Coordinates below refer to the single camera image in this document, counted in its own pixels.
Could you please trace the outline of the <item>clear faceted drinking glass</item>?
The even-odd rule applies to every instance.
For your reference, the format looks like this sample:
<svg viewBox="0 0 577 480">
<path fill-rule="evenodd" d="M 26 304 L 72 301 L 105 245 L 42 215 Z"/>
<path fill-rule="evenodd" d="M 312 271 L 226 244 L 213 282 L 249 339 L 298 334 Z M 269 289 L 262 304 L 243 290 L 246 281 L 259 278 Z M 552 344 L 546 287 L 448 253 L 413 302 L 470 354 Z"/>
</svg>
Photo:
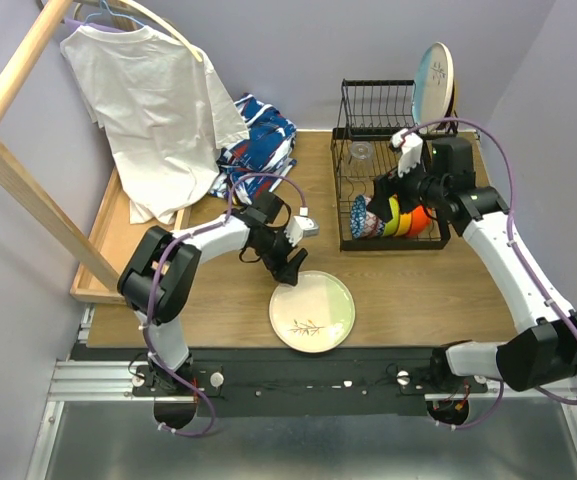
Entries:
<svg viewBox="0 0 577 480">
<path fill-rule="evenodd" d="M 364 178 L 371 175 L 374 149 L 366 141 L 353 141 L 348 147 L 347 175 L 351 178 Z"/>
</svg>

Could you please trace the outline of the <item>yellow bowl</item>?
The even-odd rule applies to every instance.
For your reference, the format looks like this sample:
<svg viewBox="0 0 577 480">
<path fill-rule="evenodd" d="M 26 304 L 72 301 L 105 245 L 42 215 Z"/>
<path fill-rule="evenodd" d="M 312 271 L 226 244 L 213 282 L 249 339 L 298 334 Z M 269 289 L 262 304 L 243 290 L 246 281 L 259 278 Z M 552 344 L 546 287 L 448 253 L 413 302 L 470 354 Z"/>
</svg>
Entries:
<svg viewBox="0 0 577 480">
<path fill-rule="evenodd" d="M 412 213 L 403 213 L 399 216 L 399 224 L 398 228 L 395 232 L 397 237 L 404 237 L 406 236 L 412 227 L 413 222 L 413 214 Z"/>
</svg>

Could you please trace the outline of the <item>red patterned bowl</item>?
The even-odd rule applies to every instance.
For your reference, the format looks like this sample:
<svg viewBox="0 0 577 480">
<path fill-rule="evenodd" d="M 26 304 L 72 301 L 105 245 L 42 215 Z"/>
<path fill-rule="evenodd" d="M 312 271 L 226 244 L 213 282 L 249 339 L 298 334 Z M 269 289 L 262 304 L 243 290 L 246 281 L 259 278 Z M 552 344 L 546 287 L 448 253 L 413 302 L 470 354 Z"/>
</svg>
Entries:
<svg viewBox="0 0 577 480">
<path fill-rule="evenodd" d="M 353 239 L 378 238 L 383 235 L 385 224 L 367 209 L 371 198 L 358 195 L 351 206 L 350 231 Z"/>
</svg>

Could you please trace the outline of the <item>green bowl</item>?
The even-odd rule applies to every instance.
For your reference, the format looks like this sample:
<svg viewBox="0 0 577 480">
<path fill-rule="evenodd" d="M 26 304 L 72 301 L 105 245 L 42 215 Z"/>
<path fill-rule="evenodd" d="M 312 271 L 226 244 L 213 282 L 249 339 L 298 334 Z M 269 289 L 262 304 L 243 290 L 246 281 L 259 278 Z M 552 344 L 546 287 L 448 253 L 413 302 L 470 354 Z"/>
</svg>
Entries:
<svg viewBox="0 0 577 480">
<path fill-rule="evenodd" d="M 400 206 L 396 196 L 389 199 L 389 206 L 392 218 L 384 222 L 383 237 L 395 236 L 400 224 Z"/>
</svg>

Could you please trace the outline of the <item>orange-red bowl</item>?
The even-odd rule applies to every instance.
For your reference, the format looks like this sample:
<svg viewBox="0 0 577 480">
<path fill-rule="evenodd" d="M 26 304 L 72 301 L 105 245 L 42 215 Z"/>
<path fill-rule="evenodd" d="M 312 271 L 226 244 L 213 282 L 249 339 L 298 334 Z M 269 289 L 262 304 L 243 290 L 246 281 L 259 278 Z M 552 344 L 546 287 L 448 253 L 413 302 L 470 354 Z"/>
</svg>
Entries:
<svg viewBox="0 0 577 480">
<path fill-rule="evenodd" d="M 430 224 L 432 219 L 426 213 L 423 206 L 416 207 L 411 213 L 411 226 L 408 232 L 409 237 L 416 237 L 421 234 Z"/>
</svg>

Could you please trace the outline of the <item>white and green plate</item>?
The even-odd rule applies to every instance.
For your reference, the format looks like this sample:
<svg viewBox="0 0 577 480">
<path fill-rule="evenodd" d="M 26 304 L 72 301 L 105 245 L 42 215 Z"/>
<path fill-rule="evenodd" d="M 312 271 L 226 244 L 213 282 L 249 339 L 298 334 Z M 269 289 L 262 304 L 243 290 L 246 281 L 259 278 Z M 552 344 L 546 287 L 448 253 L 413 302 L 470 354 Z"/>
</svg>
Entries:
<svg viewBox="0 0 577 480">
<path fill-rule="evenodd" d="M 322 271 L 304 271 L 296 286 L 278 285 L 269 301 L 270 324 L 288 347 L 318 354 L 341 345 L 352 331 L 356 308 L 348 287 Z"/>
</svg>

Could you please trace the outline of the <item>red floral plate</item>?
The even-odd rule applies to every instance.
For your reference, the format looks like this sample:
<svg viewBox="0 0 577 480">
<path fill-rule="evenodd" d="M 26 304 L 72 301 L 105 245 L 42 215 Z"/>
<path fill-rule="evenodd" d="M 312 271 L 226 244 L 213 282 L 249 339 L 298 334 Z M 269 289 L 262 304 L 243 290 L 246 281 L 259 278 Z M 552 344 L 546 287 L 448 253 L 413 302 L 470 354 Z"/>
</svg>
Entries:
<svg viewBox="0 0 577 480">
<path fill-rule="evenodd" d="M 446 118 L 448 118 L 448 117 L 452 118 L 452 117 L 457 116 L 457 112 L 456 112 L 457 101 L 458 101 L 458 87 L 457 87 L 457 81 L 454 81 L 451 99 L 450 99 L 450 102 L 448 105 L 447 112 L 445 114 Z M 457 130 L 457 124 L 455 122 L 452 122 L 452 121 L 446 122 L 445 123 L 445 130 L 448 132 L 456 131 Z"/>
</svg>

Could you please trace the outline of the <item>white and blue plate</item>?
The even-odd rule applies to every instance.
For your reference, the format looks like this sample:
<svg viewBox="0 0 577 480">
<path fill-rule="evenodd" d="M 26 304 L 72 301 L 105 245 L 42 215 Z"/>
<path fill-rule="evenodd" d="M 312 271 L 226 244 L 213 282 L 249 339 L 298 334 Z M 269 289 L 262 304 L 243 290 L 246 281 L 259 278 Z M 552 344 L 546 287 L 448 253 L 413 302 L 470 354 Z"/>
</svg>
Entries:
<svg viewBox="0 0 577 480">
<path fill-rule="evenodd" d="M 433 43 L 424 53 L 414 77 L 412 116 L 415 125 L 439 120 L 450 111 L 454 63 L 448 47 Z"/>
</svg>

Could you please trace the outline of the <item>yellow patterned dark-rimmed plate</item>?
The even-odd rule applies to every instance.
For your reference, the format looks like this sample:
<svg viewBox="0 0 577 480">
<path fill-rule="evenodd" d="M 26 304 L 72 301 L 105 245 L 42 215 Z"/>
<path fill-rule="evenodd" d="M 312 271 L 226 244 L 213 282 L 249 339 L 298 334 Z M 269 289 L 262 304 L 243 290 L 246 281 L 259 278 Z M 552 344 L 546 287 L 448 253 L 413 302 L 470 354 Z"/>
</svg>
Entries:
<svg viewBox="0 0 577 480">
<path fill-rule="evenodd" d="M 454 117 L 458 117 L 458 107 L 459 107 L 459 85 L 457 79 L 455 79 L 453 84 L 453 97 L 452 97 L 452 113 Z"/>
</svg>

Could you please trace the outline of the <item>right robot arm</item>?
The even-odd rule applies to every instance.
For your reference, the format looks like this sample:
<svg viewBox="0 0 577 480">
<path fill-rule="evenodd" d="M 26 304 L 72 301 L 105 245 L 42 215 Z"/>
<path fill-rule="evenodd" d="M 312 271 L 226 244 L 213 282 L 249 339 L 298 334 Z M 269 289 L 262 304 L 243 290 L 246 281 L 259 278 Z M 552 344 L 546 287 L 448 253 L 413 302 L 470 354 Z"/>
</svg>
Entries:
<svg viewBox="0 0 577 480">
<path fill-rule="evenodd" d="M 400 157 L 374 179 L 369 211 L 387 221 L 396 199 L 403 212 L 424 207 L 445 218 L 487 268 L 517 331 L 504 343 L 437 348 L 427 370 L 430 384 L 448 392 L 464 377 L 481 376 L 521 392 L 577 376 L 577 309 L 527 250 L 498 191 L 477 185 L 471 143 L 461 137 L 425 143 L 406 130 L 390 143 Z"/>
</svg>

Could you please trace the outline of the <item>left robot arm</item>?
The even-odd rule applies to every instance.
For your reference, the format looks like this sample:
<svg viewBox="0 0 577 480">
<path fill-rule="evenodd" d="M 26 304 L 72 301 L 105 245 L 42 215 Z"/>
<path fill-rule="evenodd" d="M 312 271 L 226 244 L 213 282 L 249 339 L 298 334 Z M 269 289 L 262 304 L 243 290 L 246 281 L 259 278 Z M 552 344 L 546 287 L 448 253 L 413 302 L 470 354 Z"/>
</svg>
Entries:
<svg viewBox="0 0 577 480">
<path fill-rule="evenodd" d="M 253 204 L 229 208 L 217 219 L 173 233 L 151 227 L 143 235 L 117 283 L 135 311 L 156 370 L 155 382 L 169 395 L 191 386 L 191 354 L 180 322 L 198 267 L 221 255 L 252 249 L 280 284 L 295 286 L 308 255 L 298 244 L 319 233 L 302 206 L 288 221 L 274 224 L 288 205 L 266 192 Z"/>
</svg>

